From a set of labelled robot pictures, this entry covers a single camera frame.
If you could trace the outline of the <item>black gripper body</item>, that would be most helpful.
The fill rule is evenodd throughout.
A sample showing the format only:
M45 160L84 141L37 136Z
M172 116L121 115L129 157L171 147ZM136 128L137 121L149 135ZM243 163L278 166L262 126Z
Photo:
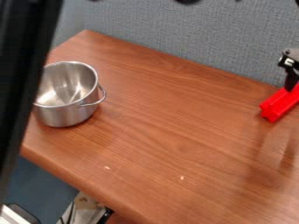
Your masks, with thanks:
M299 48L286 48L278 65L283 68L292 68L299 71Z

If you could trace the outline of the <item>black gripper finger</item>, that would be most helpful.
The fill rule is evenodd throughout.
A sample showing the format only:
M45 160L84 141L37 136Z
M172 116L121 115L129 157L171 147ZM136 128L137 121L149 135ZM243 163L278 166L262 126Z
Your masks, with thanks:
M291 92L299 81L299 75L292 68L286 70L284 89Z

